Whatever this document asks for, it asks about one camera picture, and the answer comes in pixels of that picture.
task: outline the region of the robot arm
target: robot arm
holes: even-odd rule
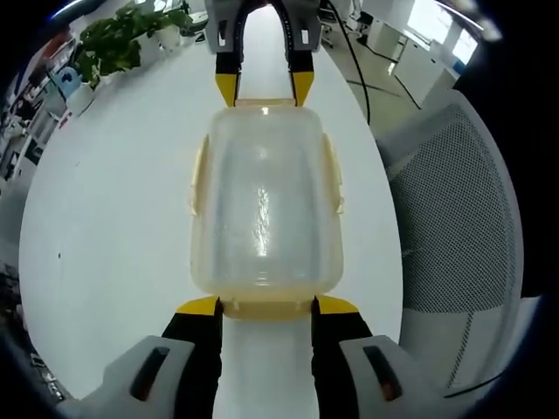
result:
[[[263,0],[206,0],[206,36],[216,56],[216,82],[227,106],[235,106],[243,62],[243,32],[248,15]],[[314,79],[313,56],[321,42],[320,0],[270,0],[284,28],[286,60],[296,106],[302,106]]]

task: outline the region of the white desk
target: white desk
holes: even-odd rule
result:
[[[248,66],[259,62],[250,45],[262,44],[259,34],[273,24],[283,40],[279,20],[270,24],[263,10],[245,30],[241,83],[249,86]],[[282,47],[275,59],[283,57]],[[108,362],[161,334],[179,305],[203,295],[190,279],[190,177],[210,118],[224,107],[214,68],[207,47],[193,45],[116,80],[55,130],[38,165],[21,231],[24,311],[33,344],[77,397],[100,384]],[[332,294],[359,306],[374,334],[397,341],[402,266],[383,164],[327,53],[314,55],[314,69],[306,105],[337,148],[346,200],[344,274]],[[310,347],[310,336],[304,343]]]

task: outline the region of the mesh chair back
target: mesh chair back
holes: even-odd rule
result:
[[[521,223],[505,162],[455,91],[379,149],[403,246],[400,343],[438,385],[474,384],[491,374],[520,301]]]

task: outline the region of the white flower pot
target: white flower pot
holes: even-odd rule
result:
[[[155,33],[163,49],[168,53],[173,53],[181,47],[181,34],[178,27],[173,24]]]
[[[93,101],[93,90],[92,88],[82,83],[68,99],[66,99],[66,105],[68,109],[72,111],[75,115],[80,115],[83,113],[87,107]]]
[[[157,37],[148,38],[145,33],[136,38],[140,44],[140,65],[148,67],[153,65],[161,57],[159,40]]]

